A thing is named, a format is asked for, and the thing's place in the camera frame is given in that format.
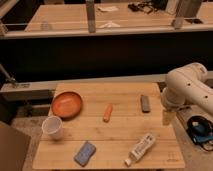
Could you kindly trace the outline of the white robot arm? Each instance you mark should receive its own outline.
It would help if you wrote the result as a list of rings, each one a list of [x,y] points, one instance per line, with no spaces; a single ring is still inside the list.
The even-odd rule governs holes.
[[[213,89],[205,84],[208,71],[201,63],[190,63],[169,71],[165,76],[166,87],[161,93],[162,123],[171,123],[186,101],[198,105],[213,116]]]

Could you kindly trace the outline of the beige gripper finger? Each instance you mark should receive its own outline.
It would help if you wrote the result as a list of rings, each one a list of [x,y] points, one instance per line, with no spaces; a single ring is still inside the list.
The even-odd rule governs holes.
[[[174,119],[175,113],[173,111],[163,111],[163,124],[165,126],[169,125],[171,121]]]

